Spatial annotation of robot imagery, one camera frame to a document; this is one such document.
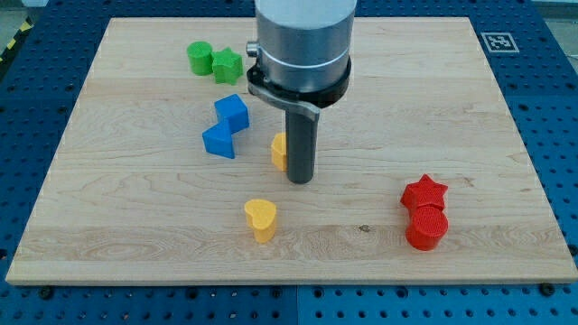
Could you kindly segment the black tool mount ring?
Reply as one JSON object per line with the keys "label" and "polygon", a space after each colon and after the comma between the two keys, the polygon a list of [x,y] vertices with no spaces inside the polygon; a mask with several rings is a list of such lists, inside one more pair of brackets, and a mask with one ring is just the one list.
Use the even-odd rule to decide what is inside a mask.
{"label": "black tool mount ring", "polygon": [[255,64],[247,72],[248,92],[268,105],[297,114],[311,121],[318,121],[321,110],[338,102],[346,93],[351,73],[351,59],[348,58],[341,78],[328,88],[314,92],[296,92],[282,88],[270,81]]}

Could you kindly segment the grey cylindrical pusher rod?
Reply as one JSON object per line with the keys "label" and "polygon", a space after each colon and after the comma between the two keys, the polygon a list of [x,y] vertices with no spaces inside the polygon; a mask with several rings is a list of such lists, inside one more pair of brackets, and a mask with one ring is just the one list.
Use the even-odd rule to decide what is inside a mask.
{"label": "grey cylindrical pusher rod", "polygon": [[317,126],[317,121],[306,116],[285,114],[286,175],[293,183],[305,184],[313,177]]}

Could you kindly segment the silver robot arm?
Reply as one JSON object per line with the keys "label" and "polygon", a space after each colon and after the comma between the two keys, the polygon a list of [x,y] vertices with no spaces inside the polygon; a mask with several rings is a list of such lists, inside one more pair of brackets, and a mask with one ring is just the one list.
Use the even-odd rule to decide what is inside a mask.
{"label": "silver robot arm", "polygon": [[247,55],[250,94],[284,110],[286,175],[314,174],[321,111],[346,93],[357,0],[256,0],[256,40]]}

